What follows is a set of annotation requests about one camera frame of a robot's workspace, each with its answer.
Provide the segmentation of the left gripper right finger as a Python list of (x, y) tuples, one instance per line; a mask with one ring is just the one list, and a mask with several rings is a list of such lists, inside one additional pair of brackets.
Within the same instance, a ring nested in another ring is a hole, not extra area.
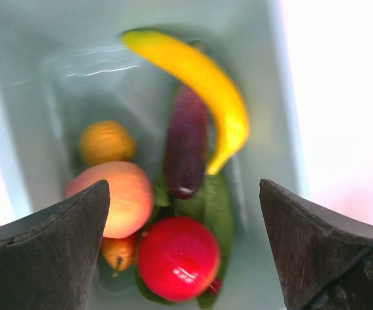
[(373, 310), (373, 225), (260, 181), (262, 216), (287, 309)]

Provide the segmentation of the fake green vegetable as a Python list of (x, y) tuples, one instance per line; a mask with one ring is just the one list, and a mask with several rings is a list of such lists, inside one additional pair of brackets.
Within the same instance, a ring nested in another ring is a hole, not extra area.
[[(193, 218), (209, 229), (220, 245), (221, 261), (215, 279), (203, 293), (192, 298), (197, 300), (200, 309), (213, 309), (222, 291), (222, 283), (228, 270), (233, 247), (232, 206), (228, 185), (224, 176), (222, 174), (206, 176), (203, 187), (194, 198), (190, 200), (174, 199), (170, 209), (172, 213), (165, 218), (172, 216)], [(145, 236), (151, 226), (144, 232), (143, 236)], [(164, 305), (181, 303), (170, 302), (150, 291), (140, 278), (138, 263), (135, 269), (135, 279), (139, 291), (147, 300)]]

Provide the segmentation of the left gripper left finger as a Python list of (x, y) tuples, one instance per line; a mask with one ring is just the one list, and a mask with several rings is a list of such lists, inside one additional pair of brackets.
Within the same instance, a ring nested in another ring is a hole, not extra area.
[(0, 309), (84, 309), (109, 204), (101, 180), (0, 226)]

